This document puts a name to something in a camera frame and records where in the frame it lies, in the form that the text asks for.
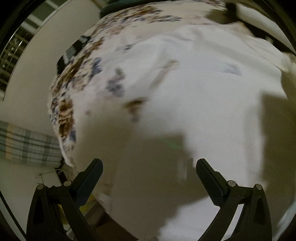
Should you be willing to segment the grey-green plaid curtain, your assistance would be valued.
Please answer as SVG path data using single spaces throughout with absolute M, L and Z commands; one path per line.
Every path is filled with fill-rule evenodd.
M 57 138 L 1 121 L 1 159 L 26 166 L 61 165 Z

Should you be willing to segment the window with frame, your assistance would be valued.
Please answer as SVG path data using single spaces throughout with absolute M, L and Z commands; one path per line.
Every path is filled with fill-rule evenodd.
M 1 1 L 1 100 L 29 42 L 67 3 L 69 1 Z

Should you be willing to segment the floral bed sheet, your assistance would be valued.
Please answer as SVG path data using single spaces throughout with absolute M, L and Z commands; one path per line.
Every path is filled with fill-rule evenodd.
M 185 92 L 170 85 L 199 74 L 239 74 L 235 47 L 254 42 L 295 52 L 274 1 L 116 1 L 84 35 L 68 62 L 60 59 L 48 113 L 67 165 L 91 158 L 115 165 L 145 108 Z

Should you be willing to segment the white cloth garment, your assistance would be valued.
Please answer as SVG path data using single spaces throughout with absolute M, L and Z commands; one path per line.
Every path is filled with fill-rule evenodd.
M 132 235 L 197 240 L 218 211 L 195 171 L 204 158 L 228 180 L 263 186 L 278 238 L 295 201 L 287 61 L 239 23 L 108 40 L 73 95 L 77 170 L 103 161 L 94 193 Z

